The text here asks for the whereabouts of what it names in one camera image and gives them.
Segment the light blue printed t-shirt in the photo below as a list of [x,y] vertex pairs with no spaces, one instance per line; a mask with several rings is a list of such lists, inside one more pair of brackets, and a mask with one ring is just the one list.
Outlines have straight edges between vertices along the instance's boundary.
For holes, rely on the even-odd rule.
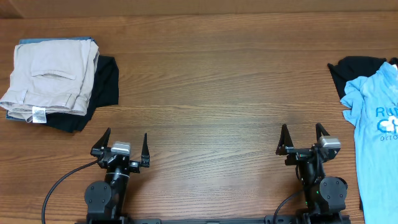
[[341,104],[354,126],[356,172],[366,223],[397,223],[397,67],[348,81]]

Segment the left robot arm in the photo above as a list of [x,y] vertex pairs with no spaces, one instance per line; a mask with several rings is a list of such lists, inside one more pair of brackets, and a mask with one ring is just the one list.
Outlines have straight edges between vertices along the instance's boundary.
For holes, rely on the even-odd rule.
[[138,174],[142,167],[150,166],[147,135],[144,136],[140,161],[133,161],[128,142],[116,141],[108,146],[110,134],[108,128],[91,148],[90,154],[97,158],[96,163],[106,173],[102,181],[91,183],[85,191],[87,223],[132,223],[129,215],[123,213],[130,174]]

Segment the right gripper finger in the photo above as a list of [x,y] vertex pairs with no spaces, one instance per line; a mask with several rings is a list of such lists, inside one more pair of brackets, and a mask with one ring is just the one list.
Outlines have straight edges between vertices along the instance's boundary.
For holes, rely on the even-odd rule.
[[320,141],[320,138],[322,136],[329,136],[330,134],[326,131],[326,129],[322,126],[321,123],[317,123],[315,125],[315,129],[316,129],[316,135],[317,135],[317,141]]
[[286,124],[282,125],[281,134],[277,149],[275,151],[276,155],[287,155],[294,149],[292,139],[290,137],[289,130]]

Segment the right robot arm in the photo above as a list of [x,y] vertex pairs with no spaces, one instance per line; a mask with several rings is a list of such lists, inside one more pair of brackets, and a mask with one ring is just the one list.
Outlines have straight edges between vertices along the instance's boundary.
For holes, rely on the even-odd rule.
[[[341,149],[340,140],[331,136],[325,128],[315,125],[317,141],[310,148],[296,148],[288,127],[283,124],[279,143],[275,153],[285,156],[285,165],[294,166],[296,178],[302,184],[302,190],[292,194],[276,208],[272,223],[294,224],[332,224],[350,223],[349,216],[341,212],[346,208],[345,199],[348,184],[341,177],[328,177],[323,164],[334,159]],[[303,194],[306,207],[296,211],[295,215],[285,218],[278,215],[280,209],[293,198]]]

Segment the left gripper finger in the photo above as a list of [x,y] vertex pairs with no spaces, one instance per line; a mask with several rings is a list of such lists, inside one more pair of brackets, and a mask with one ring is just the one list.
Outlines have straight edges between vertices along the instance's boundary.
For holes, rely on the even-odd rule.
[[144,135],[142,151],[141,151],[141,160],[142,161],[150,160],[149,147],[147,145],[147,133],[145,133],[145,135]]
[[100,137],[100,139],[94,144],[92,149],[102,149],[103,147],[107,147],[110,134],[111,128],[108,128],[105,133]]

